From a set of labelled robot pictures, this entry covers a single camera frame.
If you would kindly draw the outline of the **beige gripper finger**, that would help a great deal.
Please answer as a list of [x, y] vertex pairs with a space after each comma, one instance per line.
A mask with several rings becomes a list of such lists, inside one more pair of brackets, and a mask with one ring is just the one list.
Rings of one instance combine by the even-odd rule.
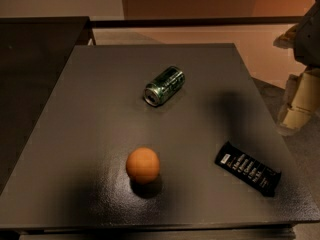
[[307, 67], [299, 76], [290, 75], [277, 117], [283, 136], [297, 133], [320, 107], [320, 69]]
[[297, 34], [297, 27], [297, 24], [290, 27], [286, 32], [284, 32], [274, 40], [273, 45], [281, 49], [293, 49], [295, 37]]

